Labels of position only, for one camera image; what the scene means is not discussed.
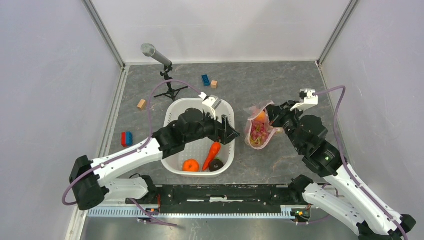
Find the white plastic bin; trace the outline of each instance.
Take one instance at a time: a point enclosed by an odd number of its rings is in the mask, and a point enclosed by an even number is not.
[[[165,123],[163,124],[166,127],[170,122],[175,121],[178,117],[183,114],[189,108],[195,108],[203,110],[202,108],[203,100],[200,98],[183,98],[175,101],[171,106],[169,106],[168,111],[166,111]],[[228,116],[229,124],[234,128],[235,127],[235,118],[234,110],[231,105],[222,100],[221,104],[216,109],[216,116],[219,117],[221,121],[221,115]],[[203,163],[206,160],[206,157],[209,154],[209,149],[211,148],[214,142],[209,138],[200,139],[185,145],[185,150],[172,155],[168,158],[162,160],[163,166],[174,174],[179,174],[185,177],[196,177],[196,178],[213,178],[222,174],[227,170],[234,160],[234,151],[235,151],[235,141],[232,141],[230,144],[221,145],[221,150],[216,156],[223,163],[224,167],[210,172],[209,170],[202,171]],[[188,159],[195,159],[199,163],[199,171],[183,171],[183,163]]]

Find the carrot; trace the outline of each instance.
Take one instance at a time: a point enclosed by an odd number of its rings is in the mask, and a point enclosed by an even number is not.
[[[207,158],[204,161],[203,167],[201,169],[202,171],[205,171],[206,169],[209,168],[209,164],[212,162],[212,160],[215,159],[215,157],[220,152],[220,150],[221,150],[221,144],[219,142],[214,142],[212,146],[210,147],[209,155],[207,155]]]

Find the blue block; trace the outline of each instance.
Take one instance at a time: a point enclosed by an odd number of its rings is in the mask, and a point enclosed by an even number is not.
[[[201,76],[201,79],[203,80],[203,85],[205,86],[205,87],[207,87],[207,86],[210,86],[211,85],[211,82],[209,81],[209,78],[208,78],[208,75],[202,75]]]
[[[127,146],[133,145],[133,134],[129,131],[125,132],[125,143]]]

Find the bag of fruit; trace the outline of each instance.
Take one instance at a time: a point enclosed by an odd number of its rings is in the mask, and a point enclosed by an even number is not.
[[[268,113],[265,109],[271,104],[274,104],[274,102],[264,101],[246,109],[250,117],[247,118],[247,124],[244,128],[246,134],[244,142],[256,150],[265,148],[278,130],[270,126]]]

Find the wall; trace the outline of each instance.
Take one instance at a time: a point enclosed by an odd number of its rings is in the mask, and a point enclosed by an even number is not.
[[[1,239],[64,239],[61,197],[95,156],[120,69],[80,0],[2,0],[0,18]]]
[[[329,88],[346,85],[343,138],[365,182],[424,235],[424,2],[360,1],[323,63]],[[331,97],[333,103],[339,93]]]
[[[349,0],[93,0],[127,63],[315,61]]]

